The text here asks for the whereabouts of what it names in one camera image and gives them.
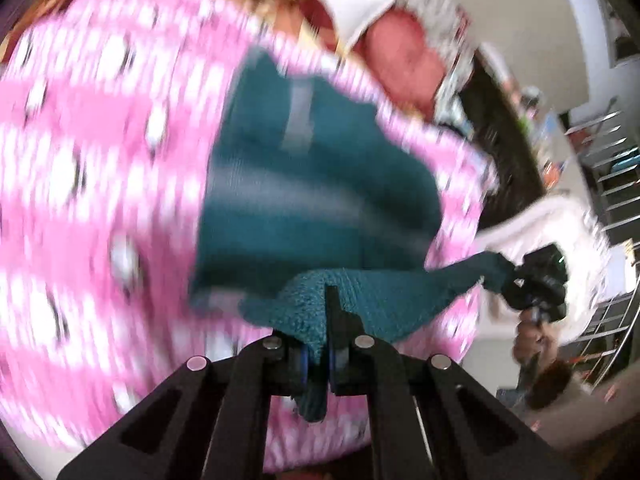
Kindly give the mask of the person right hand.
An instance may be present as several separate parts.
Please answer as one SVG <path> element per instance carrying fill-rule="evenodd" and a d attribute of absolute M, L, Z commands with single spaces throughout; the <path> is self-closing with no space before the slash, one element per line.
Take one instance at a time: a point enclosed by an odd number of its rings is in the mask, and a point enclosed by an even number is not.
<path fill-rule="evenodd" d="M 537 370 L 542 372 L 556 360 L 558 352 L 556 327 L 548 322 L 537 321 L 534 309 L 521 312 L 512 348 L 515 362 L 524 366 L 537 358 Z"/>

